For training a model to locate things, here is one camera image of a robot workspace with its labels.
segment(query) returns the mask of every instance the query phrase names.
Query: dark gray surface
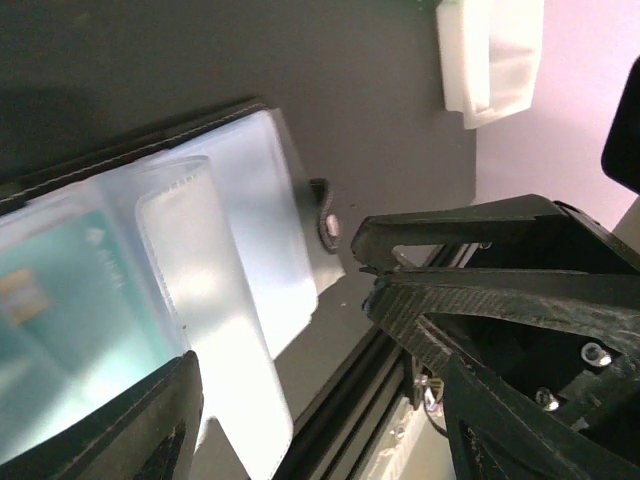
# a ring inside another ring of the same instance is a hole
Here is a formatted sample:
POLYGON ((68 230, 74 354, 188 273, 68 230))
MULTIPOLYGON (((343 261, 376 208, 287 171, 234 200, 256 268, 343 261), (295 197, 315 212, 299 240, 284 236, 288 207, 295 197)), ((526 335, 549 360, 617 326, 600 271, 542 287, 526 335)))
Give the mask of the dark gray surface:
MULTIPOLYGON (((0 115, 7 105, 14 112, 0 118, 28 170, 247 94, 282 108, 306 170, 333 182, 346 239, 347 277, 277 361, 296 418, 370 328, 360 305, 371 278, 349 251, 361 220, 474 196, 475 135, 444 111, 434 8, 431 0, 15 2, 0 7, 0 115)), ((216 448, 196 456, 194 473, 229 478, 215 466, 216 448)))

